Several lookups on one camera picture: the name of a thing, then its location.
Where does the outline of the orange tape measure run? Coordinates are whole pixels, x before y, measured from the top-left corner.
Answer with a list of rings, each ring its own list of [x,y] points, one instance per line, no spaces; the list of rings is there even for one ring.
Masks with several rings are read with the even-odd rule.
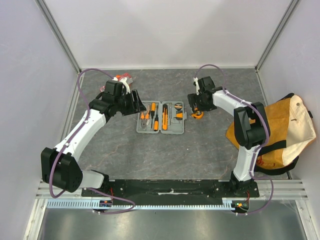
[[[197,110],[197,111],[195,111],[194,113],[192,113],[191,116],[192,116],[194,119],[199,120],[199,119],[202,119],[202,118],[203,118],[204,112]]]

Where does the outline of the orange handled small screwdriver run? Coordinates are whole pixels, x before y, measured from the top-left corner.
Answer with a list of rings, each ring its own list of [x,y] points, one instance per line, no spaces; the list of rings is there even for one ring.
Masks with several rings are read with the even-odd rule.
[[[150,111],[150,116],[151,116],[151,129],[153,128],[153,120],[154,120],[154,116],[155,116],[155,111],[156,111],[156,103],[153,102],[151,104],[151,111]]]

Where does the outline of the orange pliers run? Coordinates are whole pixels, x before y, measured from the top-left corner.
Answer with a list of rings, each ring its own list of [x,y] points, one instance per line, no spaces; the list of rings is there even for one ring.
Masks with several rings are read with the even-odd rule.
[[[140,126],[142,130],[144,131],[150,131],[151,130],[151,125],[150,125],[150,104],[148,103],[146,105],[146,111],[143,111],[140,113]]]

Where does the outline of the orange handled large screwdriver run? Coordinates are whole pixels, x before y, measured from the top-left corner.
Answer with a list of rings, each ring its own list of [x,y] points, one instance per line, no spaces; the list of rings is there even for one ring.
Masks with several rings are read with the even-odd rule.
[[[159,130],[159,106],[156,106],[155,118],[153,122],[153,131],[157,132]]]

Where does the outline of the orange utility knife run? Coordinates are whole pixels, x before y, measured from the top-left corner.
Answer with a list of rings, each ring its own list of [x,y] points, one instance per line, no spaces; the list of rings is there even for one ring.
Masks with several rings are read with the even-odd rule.
[[[162,130],[166,131],[168,129],[168,105],[163,104],[162,107]]]

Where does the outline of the grey plastic tool case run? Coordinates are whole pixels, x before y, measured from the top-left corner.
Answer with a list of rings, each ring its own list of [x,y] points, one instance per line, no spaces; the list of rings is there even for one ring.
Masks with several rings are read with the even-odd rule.
[[[156,108],[158,106],[158,131],[154,131],[153,130],[153,125],[151,128],[151,104],[155,102],[156,104]],[[137,123],[136,123],[136,132],[139,134],[157,134],[157,133],[162,133],[162,134],[166,134],[166,135],[182,135],[185,131],[185,120],[187,118],[187,114],[186,111],[184,109],[184,103],[182,101],[173,101],[173,100],[169,100],[169,101],[150,101],[150,100],[146,100],[142,102],[143,105],[147,108],[147,104],[150,104],[150,130],[149,131],[145,131],[142,130],[141,128],[141,120],[140,120],[140,115],[141,112],[138,113],[137,115]],[[183,104],[183,120],[177,120],[175,119],[176,116],[176,109],[174,107],[174,105],[176,103],[182,103]],[[167,130],[162,130],[162,118],[163,118],[163,104],[167,104],[168,106],[168,128]]]

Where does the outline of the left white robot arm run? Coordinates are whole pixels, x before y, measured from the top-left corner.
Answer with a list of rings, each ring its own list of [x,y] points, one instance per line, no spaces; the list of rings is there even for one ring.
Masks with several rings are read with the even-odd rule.
[[[78,160],[93,136],[118,112],[123,116],[146,110],[138,91],[125,94],[101,92],[93,99],[82,119],[64,140],[54,148],[46,147],[40,155],[42,180],[52,192],[57,187],[73,193],[80,188],[92,188],[98,196],[106,196],[110,184],[107,175],[95,170],[82,170]]]

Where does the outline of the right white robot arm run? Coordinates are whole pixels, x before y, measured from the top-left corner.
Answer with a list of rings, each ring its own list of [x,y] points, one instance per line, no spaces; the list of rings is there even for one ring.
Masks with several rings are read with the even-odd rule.
[[[236,97],[229,91],[216,87],[187,96],[193,111],[208,112],[221,108],[233,116],[234,137],[239,145],[236,166],[230,176],[229,191],[242,196],[254,181],[254,167],[258,153],[270,137],[265,106]]]

